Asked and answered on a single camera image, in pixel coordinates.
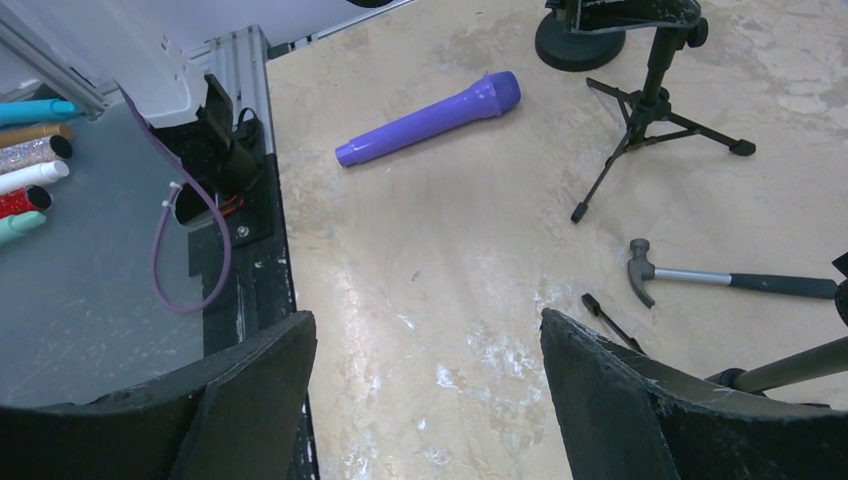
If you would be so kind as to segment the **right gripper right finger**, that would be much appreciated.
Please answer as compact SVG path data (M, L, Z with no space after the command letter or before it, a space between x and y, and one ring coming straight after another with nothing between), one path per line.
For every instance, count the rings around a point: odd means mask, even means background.
M544 309L541 349L576 479L843 479L847 415L706 382Z

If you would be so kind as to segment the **purple microphone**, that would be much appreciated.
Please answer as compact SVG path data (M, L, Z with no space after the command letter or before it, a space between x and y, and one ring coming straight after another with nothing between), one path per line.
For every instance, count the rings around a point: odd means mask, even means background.
M500 117L520 100L513 72L488 74L451 97L349 140L335 156L344 168L364 164L468 123Z

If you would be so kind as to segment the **black round-base mic stand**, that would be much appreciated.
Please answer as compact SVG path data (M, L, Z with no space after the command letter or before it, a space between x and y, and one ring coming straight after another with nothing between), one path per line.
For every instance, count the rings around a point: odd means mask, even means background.
M537 56L548 66L565 72L586 72L598 69L622 51L626 33L602 34L569 33L552 13L537 27L534 46Z

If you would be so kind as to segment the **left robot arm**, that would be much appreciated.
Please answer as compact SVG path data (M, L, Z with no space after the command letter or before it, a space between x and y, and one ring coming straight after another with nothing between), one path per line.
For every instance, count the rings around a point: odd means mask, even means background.
M227 220L251 235L271 227L265 125L258 107L267 102L264 56L233 77L232 92L167 38L137 34L124 54L112 55L116 84L187 178L169 204L184 226Z

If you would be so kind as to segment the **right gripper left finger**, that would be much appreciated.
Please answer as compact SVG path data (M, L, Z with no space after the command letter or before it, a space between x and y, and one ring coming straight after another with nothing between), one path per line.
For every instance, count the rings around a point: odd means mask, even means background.
M5 479L283 479L317 347L312 313L87 404L1 411Z

